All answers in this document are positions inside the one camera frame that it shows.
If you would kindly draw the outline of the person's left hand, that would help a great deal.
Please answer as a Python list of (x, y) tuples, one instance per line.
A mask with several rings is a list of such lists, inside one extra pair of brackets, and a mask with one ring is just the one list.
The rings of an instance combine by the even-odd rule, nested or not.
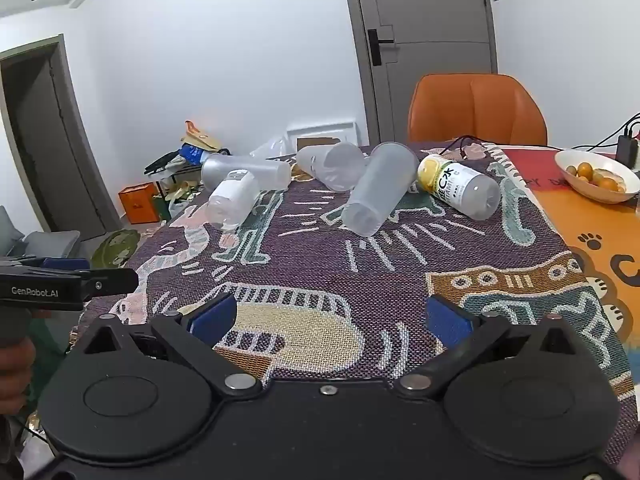
[(61, 356), (48, 332), (48, 311), (32, 312), (36, 322), (36, 342), (29, 336), (1, 349), (1, 415), (17, 415), (28, 403), (32, 368), (36, 368), (37, 394), (60, 365)]

